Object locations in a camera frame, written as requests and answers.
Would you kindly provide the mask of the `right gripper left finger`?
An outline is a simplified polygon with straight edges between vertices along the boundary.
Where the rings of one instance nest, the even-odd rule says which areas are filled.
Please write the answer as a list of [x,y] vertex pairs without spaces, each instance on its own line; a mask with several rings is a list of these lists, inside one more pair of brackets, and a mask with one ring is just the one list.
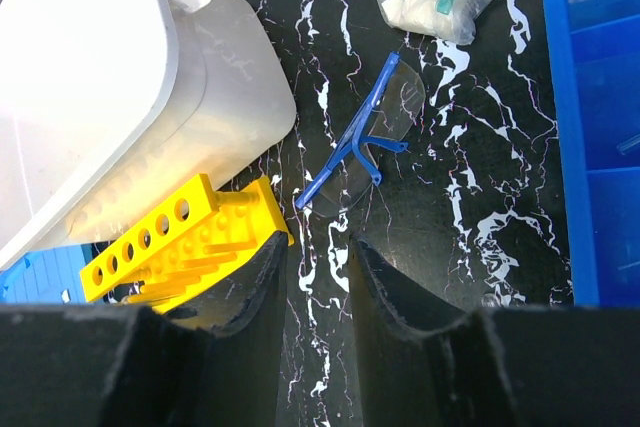
[[241,309],[206,329],[148,307],[3,305],[2,424],[274,425],[287,247],[267,240]]

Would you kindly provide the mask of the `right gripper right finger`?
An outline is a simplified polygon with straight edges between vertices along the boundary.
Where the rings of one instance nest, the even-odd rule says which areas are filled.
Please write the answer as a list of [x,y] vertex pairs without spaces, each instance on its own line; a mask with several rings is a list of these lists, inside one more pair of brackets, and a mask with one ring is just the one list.
[[366,425],[638,424],[637,310],[466,312],[359,237],[348,269]]

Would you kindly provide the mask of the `light blue plastic lid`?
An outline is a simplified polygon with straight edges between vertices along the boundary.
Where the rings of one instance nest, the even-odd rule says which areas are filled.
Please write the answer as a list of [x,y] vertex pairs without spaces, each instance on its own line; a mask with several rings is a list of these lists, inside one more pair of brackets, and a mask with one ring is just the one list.
[[90,244],[28,252],[1,273],[1,302],[85,304],[80,271],[92,259]]

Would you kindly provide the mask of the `clear test tube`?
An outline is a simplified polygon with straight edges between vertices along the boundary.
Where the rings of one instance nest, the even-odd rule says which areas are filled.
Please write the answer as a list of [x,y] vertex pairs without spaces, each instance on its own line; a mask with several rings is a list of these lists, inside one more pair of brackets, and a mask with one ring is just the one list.
[[623,155],[629,155],[640,148],[640,135],[637,134],[616,146],[617,151]]

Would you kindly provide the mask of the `blue safety glasses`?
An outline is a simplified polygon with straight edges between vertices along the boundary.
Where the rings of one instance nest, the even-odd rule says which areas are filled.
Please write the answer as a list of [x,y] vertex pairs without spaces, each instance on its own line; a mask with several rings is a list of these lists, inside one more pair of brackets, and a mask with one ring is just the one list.
[[426,99],[419,74],[397,52],[387,57],[373,88],[337,141],[319,173],[296,198],[298,210],[310,208],[334,217],[352,208],[382,181],[374,155],[402,153]]

